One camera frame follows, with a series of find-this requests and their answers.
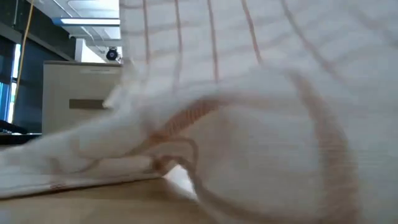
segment white cloth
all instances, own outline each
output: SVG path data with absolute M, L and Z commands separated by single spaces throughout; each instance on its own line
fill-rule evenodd
M 0 195 L 177 163 L 220 223 L 398 221 L 398 2 L 120 5 L 114 113 L 1 152 Z

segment wooden table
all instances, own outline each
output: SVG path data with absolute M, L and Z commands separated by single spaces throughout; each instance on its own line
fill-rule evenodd
M 177 177 L 3 200 L 0 223 L 214 223 Z

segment fluorescent light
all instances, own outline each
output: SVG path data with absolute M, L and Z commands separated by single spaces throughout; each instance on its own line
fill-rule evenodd
M 118 27 L 120 19 L 113 18 L 54 18 L 53 23 L 57 26 L 100 26 Z

